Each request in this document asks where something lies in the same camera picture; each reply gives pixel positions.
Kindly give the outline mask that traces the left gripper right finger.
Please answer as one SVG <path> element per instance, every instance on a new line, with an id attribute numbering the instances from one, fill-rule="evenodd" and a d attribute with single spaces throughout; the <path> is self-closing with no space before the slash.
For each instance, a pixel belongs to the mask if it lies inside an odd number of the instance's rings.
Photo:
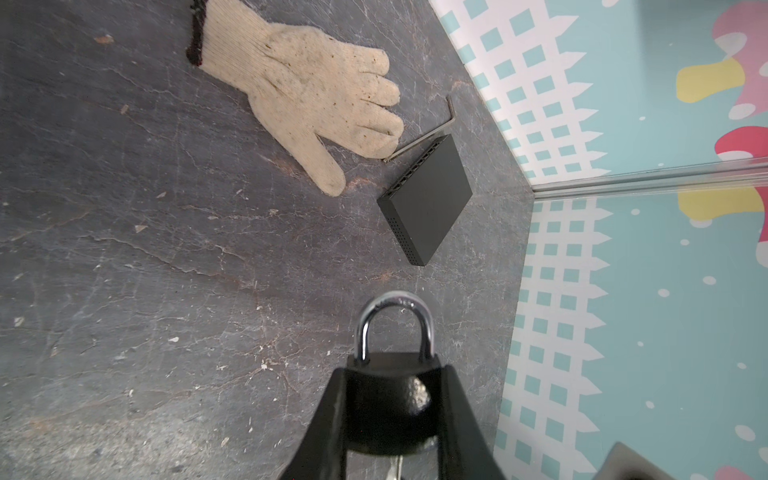
<path id="1" fill-rule="evenodd" d="M 505 479 L 486 444 L 456 369 L 451 365 L 440 371 L 437 433 L 440 479 Z"/>

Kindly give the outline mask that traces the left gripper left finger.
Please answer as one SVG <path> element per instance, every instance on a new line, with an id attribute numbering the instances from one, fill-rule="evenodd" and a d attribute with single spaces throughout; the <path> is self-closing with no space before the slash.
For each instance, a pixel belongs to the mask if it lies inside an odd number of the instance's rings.
<path id="1" fill-rule="evenodd" d="M 337 368 L 294 457 L 280 479 L 344 480 L 347 424 L 346 370 Z"/>

